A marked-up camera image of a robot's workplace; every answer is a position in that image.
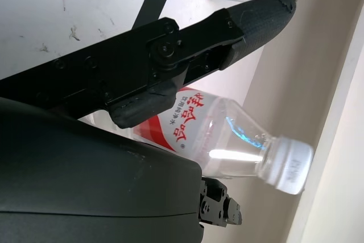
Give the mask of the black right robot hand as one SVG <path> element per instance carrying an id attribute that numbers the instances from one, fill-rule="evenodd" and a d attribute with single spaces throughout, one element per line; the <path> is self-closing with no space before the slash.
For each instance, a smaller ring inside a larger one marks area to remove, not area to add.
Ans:
<path id="1" fill-rule="evenodd" d="M 162 18 L 1 80 L 2 242 L 201 242 L 242 222 L 196 162 L 80 121 L 120 128 L 276 37 L 296 0 L 252 0 L 180 29 Z"/>

